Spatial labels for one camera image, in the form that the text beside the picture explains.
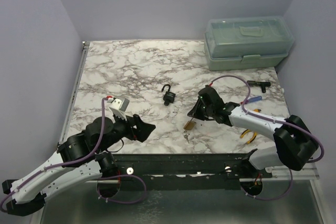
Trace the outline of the brass padlock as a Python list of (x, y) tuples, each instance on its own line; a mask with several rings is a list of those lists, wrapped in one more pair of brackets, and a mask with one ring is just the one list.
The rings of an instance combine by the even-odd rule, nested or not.
[(194, 117), (191, 117), (191, 119), (184, 125), (183, 129), (186, 131), (190, 131), (195, 127), (196, 122), (194, 121)]

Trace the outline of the black padlock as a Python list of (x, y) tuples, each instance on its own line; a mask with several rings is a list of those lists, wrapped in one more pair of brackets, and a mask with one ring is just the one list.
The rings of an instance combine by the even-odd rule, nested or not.
[(170, 84), (165, 84), (162, 87), (161, 91), (163, 92), (166, 87), (168, 87), (168, 90), (165, 92), (165, 94), (163, 96), (163, 101), (169, 100), (170, 104), (171, 104), (171, 103), (174, 102), (176, 94), (170, 91), (170, 89), (171, 89), (171, 85)]

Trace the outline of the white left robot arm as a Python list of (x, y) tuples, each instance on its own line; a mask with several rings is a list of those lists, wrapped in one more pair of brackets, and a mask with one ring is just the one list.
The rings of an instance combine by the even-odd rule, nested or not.
[(91, 179), (120, 179), (122, 175), (108, 148), (123, 138), (144, 142), (155, 128), (137, 114), (125, 119), (96, 118), (58, 145), (52, 156), (33, 172), (21, 179), (4, 181), (2, 189), (6, 196), (1, 201), (1, 212), (28, 216), (69, 187)]

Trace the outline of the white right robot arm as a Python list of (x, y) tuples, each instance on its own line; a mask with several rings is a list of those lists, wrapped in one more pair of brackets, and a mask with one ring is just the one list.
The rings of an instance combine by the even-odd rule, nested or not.
[(247, 111), (237, 103), (225, 103), (210, 86), (199, 91), (198, 99), (187, 115), (202, 121), (241, 127), (274, 141), (273, 147), (254, 150), (248, 154), (246, 162), (241, 165), (241, 171), (249, 178), (272, 166), (284, 165), (291, 170), (300, 171), (319, 146), (300, 117), (291, 115), (289, 118), (277, 118)]

